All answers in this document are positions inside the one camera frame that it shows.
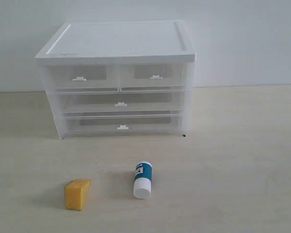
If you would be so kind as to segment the blue white glue stick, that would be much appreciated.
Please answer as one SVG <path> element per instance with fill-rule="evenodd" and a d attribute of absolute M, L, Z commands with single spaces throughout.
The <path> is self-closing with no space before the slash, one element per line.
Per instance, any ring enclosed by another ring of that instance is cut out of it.
<path fill-rule="evenodd" d="M 142 161 L 136 165 L 133 195 L 138 199 L 147 199 L 151 196 L 152 164 Z"/>

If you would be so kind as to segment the clear middle wide drawer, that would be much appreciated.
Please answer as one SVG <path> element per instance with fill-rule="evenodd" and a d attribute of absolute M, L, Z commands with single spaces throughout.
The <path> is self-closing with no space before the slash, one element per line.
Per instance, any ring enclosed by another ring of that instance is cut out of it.
<path fill-rule="evenodd" d="M 181 110 L 184 92 L 60 95 L 64 113 Z"/>

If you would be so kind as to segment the clear wide drawer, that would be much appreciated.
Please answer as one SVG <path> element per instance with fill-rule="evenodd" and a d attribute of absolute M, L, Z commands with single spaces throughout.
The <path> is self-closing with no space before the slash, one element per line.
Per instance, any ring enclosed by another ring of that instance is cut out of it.
<path fill-rule="evenodd" d="M 181 110 L 184 92 L 60 95 L 64 113 Z"/>
<path fill-rule="evenodd" d="M 147 114 L 122 116 L 78 116 L 65 120 L 67 135 L 105 133 L 162 133 L 178 132 L 181 114 Z"/>

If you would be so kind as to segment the clear bottom wide drawer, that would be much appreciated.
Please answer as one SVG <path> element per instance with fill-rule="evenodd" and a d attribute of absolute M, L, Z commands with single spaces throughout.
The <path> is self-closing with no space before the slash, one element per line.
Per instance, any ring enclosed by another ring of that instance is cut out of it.
<path fill-rule="evenodd" d="M 178 132 L 181 114 L 147 114 L 122 116 L 78 116 L 65 120 L 67 135 L 105 133 L 162 133 Z"/>

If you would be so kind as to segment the white plastic drawer cabinet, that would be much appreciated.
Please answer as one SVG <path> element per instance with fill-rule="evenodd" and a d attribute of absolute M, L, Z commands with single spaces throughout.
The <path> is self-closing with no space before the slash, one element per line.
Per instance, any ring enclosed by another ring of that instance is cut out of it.
<path fill-rule="evenodd" d="M 58 136 L 62 138 L 122 134 L 180 134 L 188 133 L 191 90 L 194 79 L 196 52 L 187 30 L 180 20 L 68 22 L 54 34 L 35 56 L 43 85 L 49 100 Z M 122 91 L 119 68 L 135 64 L 186 64 L 186 84 L 179 89 L 138 89 Z M 51 82 L 49 66 L 113 66 L 118 91 L 93 89 L 56 89 Z M 64 113 L 60 95 L 184 92 L 181 110 L 121 111 Z M 65 120 L 81 116 L 122 116 L 147 114 L 181 114 L 178 132 L 162 133 L 105 133 L 95 135 L 67 135 Z"/>

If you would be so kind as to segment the yellow cheese wedge block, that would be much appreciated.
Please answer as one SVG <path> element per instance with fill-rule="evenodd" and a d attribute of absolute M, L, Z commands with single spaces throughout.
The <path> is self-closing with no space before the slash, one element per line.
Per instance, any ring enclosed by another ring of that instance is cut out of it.
<path fill-rule="evenodd" d="M 65 186 L 65 208 L 82 211 L 91 180 L 75 179 Z"/>

